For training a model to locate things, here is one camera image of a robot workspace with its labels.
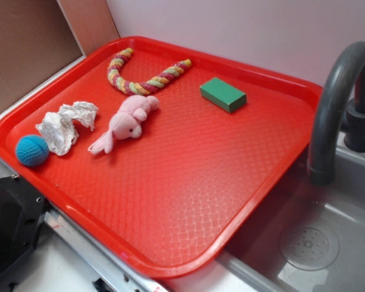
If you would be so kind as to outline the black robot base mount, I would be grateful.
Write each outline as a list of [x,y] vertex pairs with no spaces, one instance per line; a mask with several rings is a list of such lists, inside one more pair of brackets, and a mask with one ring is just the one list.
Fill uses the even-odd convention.
[[45,197],[27,180],[0,178],[0,268],[35,249],[45,209]]

